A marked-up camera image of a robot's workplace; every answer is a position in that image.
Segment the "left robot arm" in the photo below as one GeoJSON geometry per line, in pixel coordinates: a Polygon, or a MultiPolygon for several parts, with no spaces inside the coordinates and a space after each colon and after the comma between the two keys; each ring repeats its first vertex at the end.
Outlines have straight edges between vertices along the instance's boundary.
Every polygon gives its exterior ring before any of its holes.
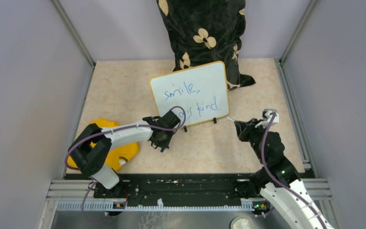
{"type": "Polygon", "coordinates": [[[148,116],[141,121],[116,127],[88,125],[68,149],[74,169],[100,183],[111,197],[119,197],[124,191],[121,178],[105,160],[111,150],[130,143],[150,141],[154,148],[169,148],[174,133],[186,122],[186,114],[180,118],[172,110],[163,116],[148,116]]]}

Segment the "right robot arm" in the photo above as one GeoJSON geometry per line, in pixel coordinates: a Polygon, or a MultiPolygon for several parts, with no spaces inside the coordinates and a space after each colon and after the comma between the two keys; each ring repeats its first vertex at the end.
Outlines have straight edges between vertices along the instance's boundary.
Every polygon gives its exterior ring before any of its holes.
{"type": "Polygon", "coordinates": [[[293,229],[331,229],[332,225],[314,203],[300,174],[284,155],[278,132],[269,131],[270,122],[234,121],[238,139],[250,143],[262,168],[248,181],[237,181],[234,189],[241,198],[264,198],[269,207],[255,207],[256,217],[275,209],[293,229]]]}

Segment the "yellow-framed whiteboard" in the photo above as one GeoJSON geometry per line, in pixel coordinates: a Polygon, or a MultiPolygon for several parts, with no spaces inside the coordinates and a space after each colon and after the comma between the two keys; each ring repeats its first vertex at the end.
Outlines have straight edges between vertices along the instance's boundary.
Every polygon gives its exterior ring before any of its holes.
{"type": "Polygon", "coordinates": [[[225,64],[216,61],[150,79],[159,115],[170,109],[185,125],[225,117],[230,113],[225,64]]]}

